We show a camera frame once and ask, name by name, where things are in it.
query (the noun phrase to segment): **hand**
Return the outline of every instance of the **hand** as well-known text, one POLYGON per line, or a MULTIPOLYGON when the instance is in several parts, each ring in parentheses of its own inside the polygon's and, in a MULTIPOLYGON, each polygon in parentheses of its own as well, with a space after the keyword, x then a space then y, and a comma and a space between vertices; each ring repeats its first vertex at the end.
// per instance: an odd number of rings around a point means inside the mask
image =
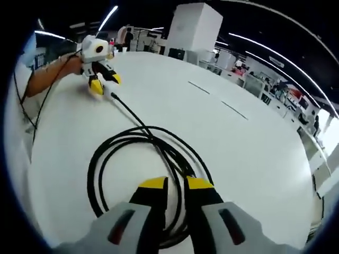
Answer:
POLYGON ((81 68, 83 62, 81 61, 81 58, 77 55, 74 55, 74 53, 68 53, 61 57, 61 61, 64 62, 65 70, 67 74, 74 73, 76 75, 81 74, 81 68))

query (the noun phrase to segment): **black cable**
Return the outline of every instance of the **black cable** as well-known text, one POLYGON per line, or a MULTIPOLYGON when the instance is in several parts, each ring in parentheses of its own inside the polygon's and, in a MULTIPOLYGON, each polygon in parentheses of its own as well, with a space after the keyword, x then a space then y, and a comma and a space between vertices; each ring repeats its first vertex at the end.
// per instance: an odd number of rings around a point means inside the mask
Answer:
POLYGON ((33 123, 32 119, 30 119, 30 117, 28 116, 24 106, 23 106, 23 102, 21 101, 21 98, 20 98, 20 93, 19 93, 19 88, 17 87, 17 81, 16 81, 16 75, 15 75, 15 71, 13 73, 13 77, 14 77, 14 83, 15 83, 15 88, 16 88, 16 94, 17 94, 17 97, 19 99, 19 104, 21 106, 21 109, 22 109, 22 113, 24 114, 24 116, 30 121, 30 123, 33 125, 34 129, 36 129, 36 125, 33 123))
POLYGON ((98 178, 100 200, 101 200, 104 210, 107 212, 109 208, 107 206, 107 203, 106 203, 106 200, 103 194, 102 176, 103 176, 103 171, 108 160, 119 149, 129 144, 151 143, 154 145, 156 150, 160 152, 160 154, 163 156, 166 163, 168 164, 168 167, 174 179, 174 185, 176 187, 177 200, 178 200, 173 221, 163 231, 162 242, 159 248, 165 249, 165 248, 174 246, 182 242, 189 235, 186 229, 187 228, 186 219, 184 219, 183 223, 179 226, 179 228, 174 233, 171 233, 173 228, 178 222, 178 219, 180 217, 180 212, 181 212, 181 206, 182 206, 182 190, 181 190, 181 186, 180 186, 177 173, 179 173, 183 178, 185 178, 186 176, 195 177, 195 173, 190 163, 185 159, 184 156, 182 156, 182 154, 178 150, 176 150, 173 146, 165 142, 163 139, 158 138, 157 136, 153 135, 151 130, 157 130, 157 131, 164 132, 167 135, 170 135, 172 138, 176 139, 179 143, 181 143, 184 147, 186 147, 197 158, 198 162, 204 169, 207 175, 207 178, 211 184, 213 184, 212 177, 205 163, 200 158, 198 153, 192 147, 190 147, 185 141, 183 141, 181 138, 179 138, 177 135, 173 134, 172 132, 166 130, 165 128, 156 127, 156 126, 146 126, 142 122, 142 120, 116 94, 112 93, 111 96, 114 99, 116 99, 140 123, 141 126, 125 130, 107 139, 94 152, 93 157, 90 161, 90 165, 88 167, 88 173, 87 173, 87 194, 88 194, 88 199, 90 200, 91 207, 97 217, 100 217, 103 214, 103 211, 101 210, 98 204, 96 194, 95 194, 95 188, 94 188, 94 175, 95 175, 96 166, 97 166, 97 163, 100 157, 106 151, 108 151, 109 149, 112 149, 102 162, 102 165, 99 171, 99 178, 98 178))
POLYGON ((36 119, 36 121, 35 121, 35 129, 34 129, 34 132, 33 132, 33 143, 34 143, 34 140, 35 140, 35 135, 36 135, 36 133, 37 133, 38 123, 39 123, 39 119, 40 119, 40 114, 41 114, 41 111, 42 111, 42 107, 44 106, 44 103, 45 103, 45 101, 46 101, 46 99, 47 99, 47 96, 48 96, 49 92, 50 92, 51 89, 52 89, 52 86, 54 85, 54 83, 55 83, 55 81, 57 80, 59 74, 61 73, 61 71, 63 70, 63 68, 66 66, 66 64, 68 63, 68 61, 69 61, 72 57, 75 57, 76 54, 78 54, 80 51, 81 51, 81 49, 79 49, 78 51, 76 51, 74 54, 70 55, 70 56, 67 58, 66 62, 63 64, 63 66, 60 68, 60 70, 59 70, 58 73, 56 74, 55 78, 54 78, 53 81, 51 82, 51 85, 49 86, 49 88, 48 88, 48 90, 47 90, 47 93, 46 93, 46 95, 45 95, 45 97, 44 97, 44 99, 43 99, 43 101, 42 101, 42 103, 41 103, 41 106, 40 106, 39 111, 38 111, 37 119, 36 119))

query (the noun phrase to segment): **chair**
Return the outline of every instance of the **chair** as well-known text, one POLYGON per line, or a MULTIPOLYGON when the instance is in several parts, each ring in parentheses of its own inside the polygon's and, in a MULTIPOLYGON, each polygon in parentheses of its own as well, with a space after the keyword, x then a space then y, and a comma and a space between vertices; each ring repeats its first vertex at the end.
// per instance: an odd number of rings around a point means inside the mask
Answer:
POLYGON ((308 119, 308 123, 307 123, 307 128, 311 128, 313 125, 314 125, 314 122, 315 122, 315 119, 314 118, 311 118, 311 119, 308 119))
POLYGON ((302 110, 301 110, 301 108, 298 107, 298 108, 296 108, 294 115, 295 115, 296 118, 298 118, 301 113, 302 113, 302 110))
POLYGON ((199 54, 198 53, 191 51, 191 50, 187 50, 186 55, 187 55, 187 62, 194 64, 194 65, 199 65, 199 54))
POLYGON ((313 125, 311 127, 309 127, 308 130, 309 130, 309 133, 311 135, 314 135, 316 133, 316 131, 317 131, 316 128, 313 125))

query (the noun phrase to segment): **person's arm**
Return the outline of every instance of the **person's arm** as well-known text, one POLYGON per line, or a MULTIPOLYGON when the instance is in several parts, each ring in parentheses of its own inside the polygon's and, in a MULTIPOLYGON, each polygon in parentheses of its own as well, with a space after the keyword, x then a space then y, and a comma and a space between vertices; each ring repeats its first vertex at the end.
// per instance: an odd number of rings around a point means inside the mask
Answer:
POLYGON ((48 66, 36 70, 28 81, 25 95, 27 97, 32 97, 50 87, 54 81, 57 81, 68 74, 80 74, 82 66, 80 57, 72 57, 67 61, 69 55, 72 54, 62 56, 48 66))

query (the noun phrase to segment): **white robot head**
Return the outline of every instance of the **white robot head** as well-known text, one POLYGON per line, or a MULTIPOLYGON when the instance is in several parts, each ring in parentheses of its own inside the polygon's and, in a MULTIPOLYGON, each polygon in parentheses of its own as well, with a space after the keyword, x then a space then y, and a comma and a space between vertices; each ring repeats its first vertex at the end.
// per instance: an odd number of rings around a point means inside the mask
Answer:
POLYGON ((87 35, 82 42, 82 61, 89 63, 101 61, 109 53, 108 42, 96 38, 93 35, 87 35))

